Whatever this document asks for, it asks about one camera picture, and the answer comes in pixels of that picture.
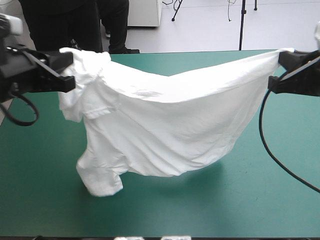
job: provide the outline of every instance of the tripod stand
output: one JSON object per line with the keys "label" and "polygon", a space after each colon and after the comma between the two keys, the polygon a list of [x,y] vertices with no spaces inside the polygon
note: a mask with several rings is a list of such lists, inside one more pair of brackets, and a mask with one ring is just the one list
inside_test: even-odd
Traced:
{"label": "tripod stand", "polygon": [[[183,0],[179,0],[179,5],[178,5],[178,8],[175,10],[175,13],[174,13],[174,16],[173,18],[171,19],[172,22],[175,21],[175,18],[176,18],[176,15],[180,9],[180,6],[182,4],[182,1]],[[257,8],[257,1],[258,0],[254,0],[254,10],[257,11],[258,8]],[[241,26],[240,26],[240,40],[239,40],[239,50],[241,51],[242,50],[242,39],[243,39],[243,32],[244,32],[244,20],[245,20],[245,14],[247,13],[247,10],[246,10],[246,0],[242,0],[242,8],[241,8]]]}

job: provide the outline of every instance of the black cable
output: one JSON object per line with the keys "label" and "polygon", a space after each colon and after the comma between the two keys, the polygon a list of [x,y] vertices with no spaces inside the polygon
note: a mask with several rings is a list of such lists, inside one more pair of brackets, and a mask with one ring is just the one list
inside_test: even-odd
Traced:
{"label": "black cable", "polygon": [[228,20],[229,20],[229,22],[231,22],[230,15],[229,15],[229,12],[230,12],[230,4],[235,4],[236,1],[237,1],[237,0],[234,0],[234,1],[228,0]]}
{"label": "black cable", "polygon": [[0,103],[0,110],[2,110],[3,114],[13,123],[19,125],[19,126],[31,126],[33,125],[38,119],[39,119],[39,111],[36,108],[36,106],[29,100],[27,99],[25,96],[22,96],[21,94],[15,93],[14,96],[16,98],[21,99],[22,101],[24,101],[27,105],[29,105],[32,110],[34,111],[35,114],[35,119],[33,121],[21,121],[16,119],[14,116],[11,115],[11,113],[5,108],[5,106],[3,106]]}
{"label": "black cable", "polygon": [[[281,79],[283,79],[286,75],[287,72],[285,72],[284,74],[282,74],[279,78],[279,81],[281,81]],[[267,153],[269,154],[269,156],[283,169],[285,170],[288,174],[290,174],[292,177],[294,177],[296,180],[298,180],[299,182],[303,183],[304,185],[308,186],[309,188],[313,189],[314,191],[320,193],[320,189],[317,188],[316,186],[313,186],[311,183],[307,182],[306,180],[304,180],[303,178],[297,176],[296,174],[294,174],[292,171],[290,171],[285,165],[283,165],[274,155],[273,153],[270,151],[266,140],[265,140],[265,136],[264,136],[264,132],[263,132],[263,127],[262,127],[262,121],[263,121],[263,113],[264,113],[264,109],[265,109],[265,105],[266,105],[266,101],[268,99],[268,96],[270,95],[272,89],[275,87],[275,85],[271,86],[270,89],[267,91],[267,93],[265,94],[262,104],[261,104],[261,109],[260,109],[260,114],[259,114],[259,133],[260,133],[260,137],[262,140],[262,144],[265,148],[265,150],[267,151]]]}
{"label": "black cable", "polygon": [[174,0],[171,0],[171,2],[170,3],[166,3],[166,2],[162,2],[163,4],[165,4],[165,5],[170,5],[170,4],[173,4],[174,3]]}
{"label": "black cable", "polygon": [[180,0],[175,0],[174,1],[174,4],[173,4],[173,10],[177,11],[177,8],[176,8],[176,3],[179,2],[179,4],[181,3]]}

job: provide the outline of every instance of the white t-shirt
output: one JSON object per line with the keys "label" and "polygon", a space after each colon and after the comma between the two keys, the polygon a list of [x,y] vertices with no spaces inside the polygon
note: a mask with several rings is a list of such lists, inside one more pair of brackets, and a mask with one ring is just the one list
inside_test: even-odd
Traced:
{"label": "white t-shirt", "polygon": [[73,52],[64,76],[76,88],[59,93],[66,119],[84,119],[87,148],[76,169],[89,192],[113,195],[120,175],[170,177],[208,166],[229,153],[256,113],[272,51],[173,76],[112,62],[107,52]]}

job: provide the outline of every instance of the gray floor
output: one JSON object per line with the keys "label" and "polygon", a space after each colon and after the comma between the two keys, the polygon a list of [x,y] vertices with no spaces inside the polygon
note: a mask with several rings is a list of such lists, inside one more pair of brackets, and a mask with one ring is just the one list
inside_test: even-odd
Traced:
{"label": "gray floor", "polygon": [[[254,2],[246,1],[243,50],[317,49],[314,31],[320,21],[320,0],[258,0],[258,11],[254,11]],[[160,27],[129,29],[126,46],[141,53],[238,50],[241,6],[241,0],[230,5],[228,21],[228,0],[183,0],[172,22],[173,5],[163,4]],[[6,14],[23,19],[17,0],[0,0],[0,7]],[[102,38],[107,50],[109,41]],[[25,22],[19,40],[34,47]]]}

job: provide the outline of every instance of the black shoe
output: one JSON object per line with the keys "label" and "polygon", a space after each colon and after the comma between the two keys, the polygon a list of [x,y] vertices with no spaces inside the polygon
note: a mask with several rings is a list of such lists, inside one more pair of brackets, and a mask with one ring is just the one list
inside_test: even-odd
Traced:
{"label": "black shoe", "polygon": [[139,54],[140,50],[139,49],[129,49],[125,48],[124,52],[122,54]]}
{"label": "black shoe", "polygon": [[139,49],[129,49],[126,47],[120,51],[109,51],[109,54],[139,54],[139,53],[140,53]]}
{"label": "black shoe", "polygon": [[111,33],[108,30],[105,30],[105,37],[109,39],[111,37]]}

